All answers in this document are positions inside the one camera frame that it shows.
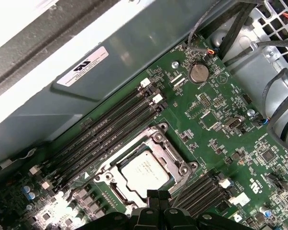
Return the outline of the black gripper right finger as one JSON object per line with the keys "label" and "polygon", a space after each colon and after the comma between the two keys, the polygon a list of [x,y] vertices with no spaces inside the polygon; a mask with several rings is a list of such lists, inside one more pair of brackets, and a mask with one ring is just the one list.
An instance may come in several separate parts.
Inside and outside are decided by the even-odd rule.
{"label": "black gripper right finger", "polygon": [[159,192],[159,228],[161,230],[231,230],[233,222],[214,213],[205,212],[193,219],[180,208],[174,208],[168,191]]}

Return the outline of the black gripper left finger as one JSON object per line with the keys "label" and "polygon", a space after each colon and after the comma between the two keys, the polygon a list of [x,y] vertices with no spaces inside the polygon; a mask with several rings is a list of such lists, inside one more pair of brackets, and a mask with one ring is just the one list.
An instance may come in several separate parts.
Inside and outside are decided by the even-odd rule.
{"label": "black gripper left finger", "polygon": [[134,209],[130,216],[112,212],[81,227],[83,230],[160,230],[161,209],[157,190],[147,191],[147,207]]}

